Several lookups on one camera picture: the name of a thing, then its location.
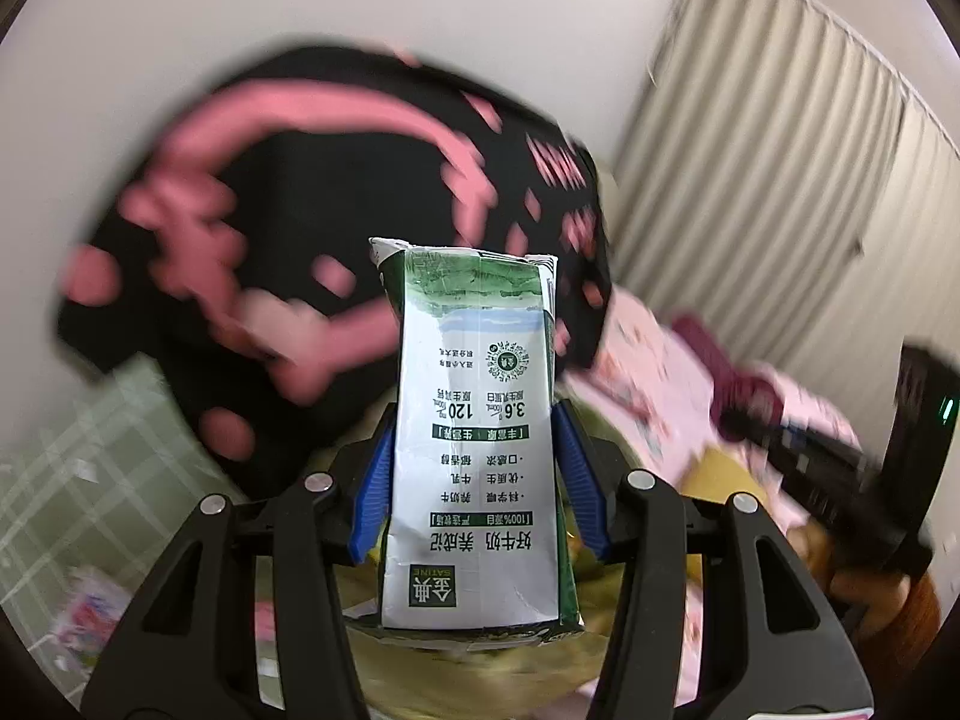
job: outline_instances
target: black object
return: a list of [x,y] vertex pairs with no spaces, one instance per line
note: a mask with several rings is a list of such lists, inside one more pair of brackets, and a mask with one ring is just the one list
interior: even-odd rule
[[0,608],[0,691],[4,714],[9,713],[9,717],[77,720],[76,710],[27,652],[3,608]]
[[956,717],[958,652],[960,605],[954,604],[933,644],[904,684],[877,708],[874,720]]
[[766,424],[727,410],[726,428],[767,450],[782,489],[837,542],[839,565],[920,579],[933,558],[926,513],[947,461],[960,373],[934,352],[904,343],[896,416],[883,463],[846,443],[795,425]]
[[558,371],[590,367],[611,293],[585,148],[476,80],[353,47],[224,79],[90,226],[59,337],[103,372],[157,360],[251,499],[286,490],[397,382],[371,236],[556,255]]
[[[205,498],[114,632],[83,716],[366,718],[332,567],[354,562],[357,519],[363,531],[373,521],[367,499],[382,496],[375,466],[392,448],[392,420],[389,410],[361,445],[366,464],[354,445],[329,476],[311,475],[271,501]],[[632,720],[638,711],[651,720],[868,716],[872,696],[853,647],[755,498],[683,498],[653,474],[630,471],[615,445],[587,437],[568,404],[553,421],[584,540],[626,565],[590,720]],[[704,556],[703,665],[698,698],[675,710],[688,553]],[[274,556],[282,711],[259,701],[254,670],[253,557],[265,554]]]

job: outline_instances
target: pink bedding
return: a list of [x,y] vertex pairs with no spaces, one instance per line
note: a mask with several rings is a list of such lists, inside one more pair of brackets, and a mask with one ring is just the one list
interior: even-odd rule
[[[765,376],[784,401],[784,420],[811,425],[857,444],[850,423],[829,403],[810,394],[773,367],[749,365]],[[596,363],[588,372],[568,373],[563,382],[571,394],[601,413],[635,451],[642,466],[677,485],[709,445],[736,457],[767,491],[771,517],[786,531],[808,518],[779,491],[779,476],[766,466],[765,453],[744,445],[729,445],[709,419],[713,381],[700,361],[671,330],[625,290],[613,288],[610,309]],[[696,696],[700,669],[703,604],[696,586],[688,586],[683,659],[677,704]],[[595,683],[539,710],[542,720],[582,718]]]

